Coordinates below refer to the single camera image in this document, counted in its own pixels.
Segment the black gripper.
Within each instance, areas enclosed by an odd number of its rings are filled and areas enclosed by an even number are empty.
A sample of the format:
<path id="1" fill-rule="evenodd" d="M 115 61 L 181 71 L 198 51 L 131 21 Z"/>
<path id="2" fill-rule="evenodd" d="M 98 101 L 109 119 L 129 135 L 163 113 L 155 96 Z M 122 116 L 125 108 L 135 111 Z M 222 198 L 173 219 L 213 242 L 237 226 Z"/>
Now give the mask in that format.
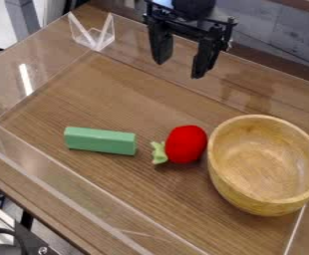
<path id="1" fill-rule="evenodd" d="M 220 28 L 218 38 L 205 36 L 198 42 L 192 77 L 202 78 L 214 66 L 220 50 L 229 50 L 232 32 L 237 25 L 236 18 L 217 9 L 217 0 L 146 0 L 146 3 L 146 18 L 159 20 L 149 21 L 153 57 L 159 65 L 169 60 L 173 54 L 173 34 L 166 24 L 180 36 L 190 40 L 206 35 L 212 28 Z"/>

